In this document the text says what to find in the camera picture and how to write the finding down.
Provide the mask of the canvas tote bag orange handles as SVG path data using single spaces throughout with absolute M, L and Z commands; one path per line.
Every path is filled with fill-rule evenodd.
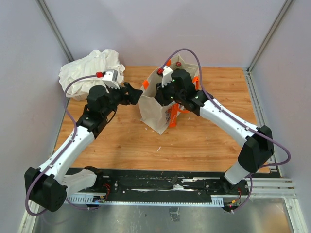
M 171 58 L 167 62 L 172 70 L 176 70 L 176 62 L 181 62 L 180 69 L 186 70 L 195 84 L 196 88 L 199 87 L 199 67 L 195 64 L 186 63 L 183 58 L 178 55 Z M 155 69 L 147 79 L 142 83 L 141 95 L 138 105 L 143 123 L 152 128 L 158 134 L 163 134 L 168 127 L 176 126 L 176 119 L 181 112 L 186 112 L 182 105 L 177 105 L 172 102 L 168 106 L 161 106 L 155 99 L 156 84 L 161 83 L 162 77 L 157 74 L 158 69 Z

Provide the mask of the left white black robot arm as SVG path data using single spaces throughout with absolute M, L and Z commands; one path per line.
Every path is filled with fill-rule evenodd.
M 67 175 L 76 158 L 90 145 L 110 123 L 119 105 L 136 105 L 143 91 L 125 82 L 117 88 L 96 85 L 89 90 L 87 104 L 79 120 L 59 149 L 38 168 L 29 168 L 24 174 L 27 212 L 34 216 L 29 201 L 44 211 L 55 212 L 67 198 L 85 188 L 99 192 L 109 186 L 103 172 L 87 166 L 74 175 Z

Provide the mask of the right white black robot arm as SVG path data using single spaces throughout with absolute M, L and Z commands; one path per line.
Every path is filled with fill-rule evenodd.
M 223 107 L 210 93 L 197 89 L 186 70 L 163 67 L 156 74 L 160 77 L 156 84 L 157 101 L 164 105 L 175 102 L 211 121 L 241 146 L 236 163 L 221 177 L 220 188 L 225 194 L 237 190 L 242 179 L 256 173 L 274 154 L 269 127 L 257 127 Z

